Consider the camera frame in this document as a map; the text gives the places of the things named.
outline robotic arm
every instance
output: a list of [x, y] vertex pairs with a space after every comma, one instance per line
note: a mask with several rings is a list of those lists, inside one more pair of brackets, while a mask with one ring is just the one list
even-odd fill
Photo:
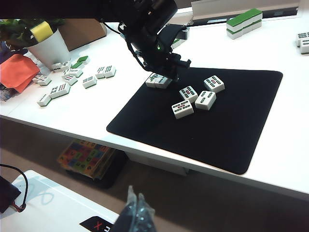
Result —
[[31, 4], [18, 0], [17, 9], [1, 6], [0, 17], [95, 18], [99, 22], [119, 22], [118, 29], [128, 49], [146, 71], [177, 79], [177, 69], [190, 66], [190, 60], [181, 61], [181, 56], [171, 49], [174, 39], [186, 26], [164, 27], [177, 11], [174, 0], [55, 0], [52, 4], [53, 7], [47, 8], [42, 0], [33, 0]]

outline plastic bag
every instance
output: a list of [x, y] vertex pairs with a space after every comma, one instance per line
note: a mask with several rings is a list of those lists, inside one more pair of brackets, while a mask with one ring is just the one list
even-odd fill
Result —
[[155, 210], [147, 204], [144, 195], [137, 199], [129, 186], [125, 208], [113, 225], [111, 232], [156, 232], [153, 218]]

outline yellow sponge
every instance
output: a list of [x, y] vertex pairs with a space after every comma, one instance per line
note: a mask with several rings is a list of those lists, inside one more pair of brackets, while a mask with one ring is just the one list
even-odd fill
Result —
[[52, 29], [50, 28], [49, 24], [46, 21], [33, 27], [30, 31], [38, 42], [46, 40], [53, 34]]

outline green plant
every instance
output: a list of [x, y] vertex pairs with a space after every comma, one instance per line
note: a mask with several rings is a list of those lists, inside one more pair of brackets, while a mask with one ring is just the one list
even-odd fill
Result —
[[5, 41], [10, 50], [19, 50], [36, 45], [38, 42], [30, 31], [34, 26], [43, 21], [49, 23], [55, 33], [59, 26], [64, 24], [64, 19], [8, 19], [0, 21], [0, 42]]

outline cardboard box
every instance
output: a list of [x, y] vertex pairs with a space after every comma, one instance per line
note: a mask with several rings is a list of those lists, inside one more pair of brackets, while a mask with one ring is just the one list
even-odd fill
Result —
[[59, 27], [59, 31], [69, 51], [100, 39], [107, 34], [106, 27], [92, 18], [66, 19], [65, 24]]

